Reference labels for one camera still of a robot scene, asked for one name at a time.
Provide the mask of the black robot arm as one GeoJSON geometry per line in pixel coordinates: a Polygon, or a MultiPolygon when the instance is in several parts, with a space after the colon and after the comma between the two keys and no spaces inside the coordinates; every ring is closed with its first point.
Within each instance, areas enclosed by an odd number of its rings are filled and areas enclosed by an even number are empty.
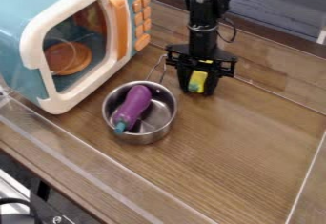
{"type": "Polygon", "coordinates": [[[218,47],[220,20],[230,0],[185,0],[189,10],[189,43],[166,46],[166,64],[177,68],[181,89],[214,94],[220,79],[234,77],[238,58],[218,47]]]}

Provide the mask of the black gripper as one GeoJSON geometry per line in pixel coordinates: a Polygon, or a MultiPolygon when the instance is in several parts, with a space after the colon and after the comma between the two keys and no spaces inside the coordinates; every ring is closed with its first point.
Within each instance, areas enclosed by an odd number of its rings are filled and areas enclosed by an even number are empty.
{"type": "Polygon", "coordinates": [[[229,52],[214,48],[209,54],[193,54],[188,44],[166,46],[168,64],[177,68],[180,86],[189,92],[193,71],[208,72],[204,83],[204,94],[214,94],[222,76],[234,77],[238,58],[229,52]]]}

